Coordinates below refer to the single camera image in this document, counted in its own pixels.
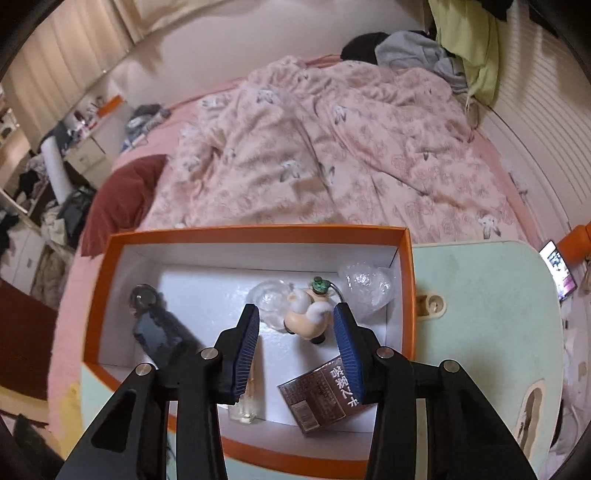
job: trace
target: mint green table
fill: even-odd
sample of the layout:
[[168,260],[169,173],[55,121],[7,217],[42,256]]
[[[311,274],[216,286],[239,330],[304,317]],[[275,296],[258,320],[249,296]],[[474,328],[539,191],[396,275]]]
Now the mint green table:
[[[529,455],[538,471],[550,448],[562,391],[562,328],[550,272],[537,252],[513,241],[426,245],[414,247],[413,257],[417,293],[437,293],[447,303],[441,318],[417,322],[416,360],[460,362],[512,431],[528,388],[542,381]],[[84,428],[110,395],[83,365]],[[425,434],[419,414],[419,445],[426,445]],[[426,451],[421,446],[417,457],[417,478],[425,478]],[[230,480],[301,478],[231,459],[226,466]],[[176,477],[174,465],[169,477]]]

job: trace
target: phone screen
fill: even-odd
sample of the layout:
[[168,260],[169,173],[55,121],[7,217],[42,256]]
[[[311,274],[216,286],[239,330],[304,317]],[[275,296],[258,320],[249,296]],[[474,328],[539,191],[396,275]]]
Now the phone screen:
[[540,255],[552,273],[554,283],[556,283],[556,290],[558,291],[558,298],[560,301],[563,301],[575,291],[577,284],[554,242],[548,242],[540,252]]

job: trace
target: beige curtain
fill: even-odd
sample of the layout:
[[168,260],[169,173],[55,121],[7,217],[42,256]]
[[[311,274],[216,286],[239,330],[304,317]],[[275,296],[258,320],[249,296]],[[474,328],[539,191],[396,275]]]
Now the beige curtain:
[[65,0],[35,29],[2,79],[33,148],[131,47],[111,0]]
[[134,42],[195,10],[223,0],[113,0]]

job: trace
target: pillow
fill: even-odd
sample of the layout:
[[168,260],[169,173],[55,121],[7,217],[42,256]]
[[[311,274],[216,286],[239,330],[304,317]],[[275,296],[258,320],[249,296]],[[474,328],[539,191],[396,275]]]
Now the pillow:
[[154,201],[166,155],[138,158],[115,170],[97,192],[82,233],[80,254],[105,252],[109,237],[139,227]]

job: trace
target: floral pattern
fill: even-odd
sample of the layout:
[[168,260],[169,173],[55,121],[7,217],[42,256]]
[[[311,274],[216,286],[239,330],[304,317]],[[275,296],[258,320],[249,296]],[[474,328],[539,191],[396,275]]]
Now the floral pattern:
[[194,103],[142,229],[407,226],[414,242],[522,238],[449,85],[423,69],[286,57]]

